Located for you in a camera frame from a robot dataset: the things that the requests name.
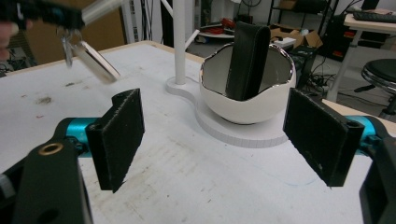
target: black stool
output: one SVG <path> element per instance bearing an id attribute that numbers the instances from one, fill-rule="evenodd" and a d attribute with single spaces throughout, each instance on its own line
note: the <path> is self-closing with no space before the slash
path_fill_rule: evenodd
<path id="1" fill-rule="evenodd" d="M 395 115 L 396 109 L 396 59 L 379 59 L 370 61 L 364 65 L 361 71 L 364 77 L 372 85 L 365 88 L 370 90 L 373 87 L 379 87 L 384 91 L 393 94 L 392 100 L 387 108 L 383 109 L 379 117 L 381 119 L 389 119 Z"/>

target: white pole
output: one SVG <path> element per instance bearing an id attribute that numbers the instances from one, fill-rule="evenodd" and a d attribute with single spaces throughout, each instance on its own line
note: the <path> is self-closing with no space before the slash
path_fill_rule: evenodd
<path id="1" fill-rule="evenodd" d="M 163 5 L 165 6 L 166 10 L 168 10 L 169 14 L 171 14 L 171 17 L 173 17 L 173 9 L 169 3 L 166 0 L 161 0 L 161 2 L 163 2 Z"/>
<path id="2" fill-rule="evenodd" d="M 82 19 L 85 25 L 89 25 L 91 22 L 103 17 L 112 10 L 120 7 L 124 3 L 124 0 L 100 0 L 95 1 L 87 7 L 82 9 Z"/>
<path id="3" fill-rule="evenodd" d="M 195 30 L 194 33 L 192 33 L 192 35 L 190 36 L 190 38 L 186 41 L 186 45 L 184 46 L 184 49 L 187 49 L 189 47 L 189 45 L 191 44 L 192 40 L 195 39 L 195 37 L 199 34 L 199 30 Z"/>
<path id="4" fill-rule="evenodd" d="M 184 85 L 186 83 L 186 52 L 185 52 L 185 27 L 184 27 L 184 7 L 185 0 L 173 1 L 173 22 L 174 22 L 174 45 L 175 45 L 175 71 L 176 84 Z"/>

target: white round base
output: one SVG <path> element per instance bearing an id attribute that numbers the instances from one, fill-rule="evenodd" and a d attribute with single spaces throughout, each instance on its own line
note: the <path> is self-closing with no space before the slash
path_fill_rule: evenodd
<path id="1" fill-rule="evenodd" d="M 231 123 L 215 114 L 201 97 L 199 83 L 186 77 L 186 84 L 177 85 L 175 78 L 166 82 L 169 93 L 189 99 L 195 105 L 195 117 L 201 127 L 220 141 L 237 147 L 274 147 L 288 141 L 283 132 L 285 111 L 261 123 L 243 125 Z"/>

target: white table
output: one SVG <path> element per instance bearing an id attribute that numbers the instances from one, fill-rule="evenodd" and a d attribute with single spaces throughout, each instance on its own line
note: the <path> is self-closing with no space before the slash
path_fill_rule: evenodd
<path id="1" fill-rule="evenodd" d="M 140 88 L 146 133 L 120 190 L 101 191 L 92 160 L 79 159 L 95 223 L 362 223 L 359 189 L 370 159 L 355 156 L 345 186 L 330 189 L 289 141 L 220 142 L 199 126 L 190 101 L 166 92 L 174 55 L 152 45 L 107 51 L 122 75 L 111 85 L 79 60 L 71 69 L 52 63 L 0 78 L 0 171 L 49 140 L 60 120 L 101 117 L 113 95 Z M 189 57 L 186 76 L 197 80 L 202 59 Z"/>
<path id="2" fill-rule="evenodd" d="M 384 23 L 384 22 L 372 22 L 372 21 L 356 21 L 352 14 L 346 15 L 344 21 L 345 26 L 349 26 L 351 30 L 356 30 L 356 34 L 353 37 L 352 42 L 347 50 L 346 57 L 344 58 L 340 69 L 338 70 L 337 76 L 335 77 L 334 83 L 327 92 L 327 100 L 336 102 L 338 87 L 340 86 L 341 79 L 343 78 L 349 62 L 358 47 L 358 42 L 361 39 L 361 33 L 363 31 L 376 32 L 383 34 L 396 35 L 396 23 Z"/>

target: wire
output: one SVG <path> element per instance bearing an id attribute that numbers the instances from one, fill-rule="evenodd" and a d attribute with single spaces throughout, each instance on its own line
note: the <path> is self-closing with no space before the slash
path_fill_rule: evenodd
<path id="1" fill-rule="evenodd" d="M 314 73 L 315 73 L 315 71 L 320 67 L 320 66 L 322 66 L 325 62 L 326 62 L 326 59 L 327 59 L 327 57 L 325 57 L 325 56 L 323 56 L 323 58 L 322 58 L 322 62 L 320 63 L 320 64 L 318 64 L 313 70 L 311 70 L 311 72 L 309 73 L 309 78 L 311 78 L 311 77 L 314 77 L 314 76 L 317 76 L 317 75 L 314 75 Z M 317 82 L 315 82 L 316 84 L 318 84 L 320 87 L 321 86 L 323 86 L 324 84 L 327 84 L 327 83 L 317 83 Z"/>
<path id="2" fill-rule="evenodd" d="M 142 40 L 152 40 L 152 10 L 153 0 L 151 0 L 151 7 L 149 7 L 148 0 L 140 0 L 142 7 Z"/>
<path id="3" fill-rule="evenodd" d="M 25 60 L 27 60 L 27 59 L 13 61 L 11 65 L 14 68 L 14 71 L 25 68 L 25 66 L 24 66 L 26 64 Z"/>
<path id="4" fill-rule="evenodd" d="M 332 9 L 332 6 L 329 5 L 329 1 L 328 0 L 326 0 L 326 6 L 329 6 L 329 10 L 331 12 L 334 12 L 334 9 Z"/>
<path id="5" fill-rule="evenodd" d="M 242 5 L 242 4 L 239 4 L 238 12 L 236 13 L 237 16 L 239 15 L 239 11 L 241 10 L 241 5 Z"/>
<path id="6" fill-rule="evenodd" d="M 261 2 L 262 2 L 262 0 L 259 0 L 259 2 L 257 2 L 256 4 L 251 4 L 251 0 L 249 1 L 249 3 L 247 3 L 246 2 L 246 0 L 242 0 L 242 2 L 247 6 L 247 7 L 256 7 L 256 6 L 258 6 Z"/>
<path id="7" fill-rule="evenodd" d="M 247 15 L 248 15 L 248 16 L 250 16 L 250 9 L 251 9 L 251 6 L 248 6 L 248 5 L 247 5 Z"/>
<path id="8" fill-rule="evenodd" d="M 362 0 L 358 0 L 355 2 L 355 0 L 352 0 L 340 14 L 344 14 L 344 12 L 346 12 L 350 7 L 352 7 L 353 5 L 355 5 L 361 1 Z"/>
<path id="9" fill-rule="evenodd" d="M 6 67 L 6 65 L 5 65 L 5 64 L 3 64 L 3 63 L 0 63 L 0 65 L 4 67 L 4 68 L 0 68 L 1 70 L 7 70 L 7 67 Z"/>
<path id="10" fill-rule="evenodd" d="M 326 81 L 325 81 L 325 83 L 326 83 L 326 85 L 327 85 L 327 82 L 328 81 L 330 81 L 330 79 L 332 79 L 332 81 L 335 81 L 335 76 L 336 74 L 334 74 L 334 75 L 328 75 L 329 77 L 326 79 Z"/>

